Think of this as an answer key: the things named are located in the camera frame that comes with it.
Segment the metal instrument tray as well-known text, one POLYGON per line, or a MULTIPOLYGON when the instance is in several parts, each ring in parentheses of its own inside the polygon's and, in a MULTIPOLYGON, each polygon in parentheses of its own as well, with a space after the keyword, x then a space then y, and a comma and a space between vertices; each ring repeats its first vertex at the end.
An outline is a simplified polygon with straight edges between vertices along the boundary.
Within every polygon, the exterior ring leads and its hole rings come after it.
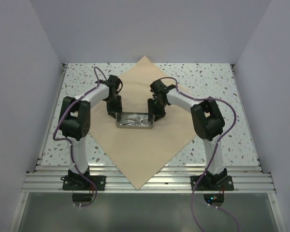
POLYGON ((152 129, 154 117, 149 113, 121 112, 117 114, 116 126, 121 129, 152 129))

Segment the steel forceps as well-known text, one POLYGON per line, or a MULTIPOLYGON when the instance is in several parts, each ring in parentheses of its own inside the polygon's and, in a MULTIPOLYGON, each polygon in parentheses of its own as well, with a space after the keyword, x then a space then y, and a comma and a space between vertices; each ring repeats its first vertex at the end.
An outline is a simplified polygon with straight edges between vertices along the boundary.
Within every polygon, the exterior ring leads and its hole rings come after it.
POLYGON ((124 119, 127 121, 127 123, 139 122, 141 120, 141 118, 139 116, 125 117, 124 119))
POLYGON ((127 118, 127 124, 128 125, 134 125, 134 126, 148 126, 149 121, 148 117, 146 116, 137 116, 135 118, 127 118))

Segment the beige cloth mat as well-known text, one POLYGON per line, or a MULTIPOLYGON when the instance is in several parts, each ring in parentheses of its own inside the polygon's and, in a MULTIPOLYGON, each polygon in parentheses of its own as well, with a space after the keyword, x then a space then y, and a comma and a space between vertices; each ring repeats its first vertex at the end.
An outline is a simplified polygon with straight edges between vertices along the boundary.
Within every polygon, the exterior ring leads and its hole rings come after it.
MULTIPOLYGON (((166 74, 146 56, 119 75, 124 112, 147 112, 152 97, 150 84, 166 74)), ((135 189, 140 189, 195 136, 191 113, 178 106, 166 106, 166 116, 152 129, 121 129, 99 102, 91 110, 90 135, 125 175, 135 189)))

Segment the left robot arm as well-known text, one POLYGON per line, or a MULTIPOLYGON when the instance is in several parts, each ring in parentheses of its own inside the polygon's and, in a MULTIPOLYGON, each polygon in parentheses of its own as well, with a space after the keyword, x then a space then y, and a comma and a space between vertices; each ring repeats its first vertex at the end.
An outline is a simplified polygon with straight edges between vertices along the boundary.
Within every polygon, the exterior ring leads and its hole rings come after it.
POLYGON ((86 136, 90 129, 91 109, 98 103, 106 102, 109 116, 116 118, 122 112, 122 81, 115 75, 107 80, 97 81, 97 86, 77 97, 65 97, 62 102, 58 125, 55 132, 61 131, 62 140, 70 144, 70 167, 68 177, 75 186, 84 190, 90 186, 89 164, 86 157, 86 136))

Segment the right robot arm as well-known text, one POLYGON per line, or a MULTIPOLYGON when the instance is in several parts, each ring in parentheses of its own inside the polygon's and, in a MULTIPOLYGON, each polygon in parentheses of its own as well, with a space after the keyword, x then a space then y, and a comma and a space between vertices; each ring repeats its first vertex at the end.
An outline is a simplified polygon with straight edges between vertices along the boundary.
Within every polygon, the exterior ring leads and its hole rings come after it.
POLYGON ((227 177, 227 170, 218 147, 218 138, 223 133, 225 121, 216 101, 195 101, 179 92, 176 85, 166 86, 160 79, 150 85, 150 91, 153 93, 153 97, 147 100, 150 120, 156 122, 164 118, 167 105, 175 105, 191 113, 193 128, 203 140, 206 154, 206 171, 202 181, 208 188, 218 189, 227 177))

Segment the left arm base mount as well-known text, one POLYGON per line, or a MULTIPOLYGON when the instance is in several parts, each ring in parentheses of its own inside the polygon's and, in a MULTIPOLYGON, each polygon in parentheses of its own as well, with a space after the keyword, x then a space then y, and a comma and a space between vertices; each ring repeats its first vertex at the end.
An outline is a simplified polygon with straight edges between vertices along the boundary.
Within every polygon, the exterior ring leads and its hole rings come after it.
POLYGON ((104 175, 90 175, 87 170, 83 176, 68 170, 68 174, 61 177, 63 182, 63 190, 81 191, 81 190, 97 190, 104 191, 106 184, 106 176, 104 175))

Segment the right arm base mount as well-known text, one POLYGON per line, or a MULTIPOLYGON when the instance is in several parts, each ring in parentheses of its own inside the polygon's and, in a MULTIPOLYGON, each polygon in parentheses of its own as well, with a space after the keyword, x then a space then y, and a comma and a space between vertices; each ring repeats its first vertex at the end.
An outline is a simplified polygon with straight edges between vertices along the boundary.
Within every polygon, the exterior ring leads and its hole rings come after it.
POLYGON ((234 185, 227 169, 218 174, 211 174, 209 171, 201 178, 201 175, 190 176, 191 189, 195 191, 233 191, 234 185))

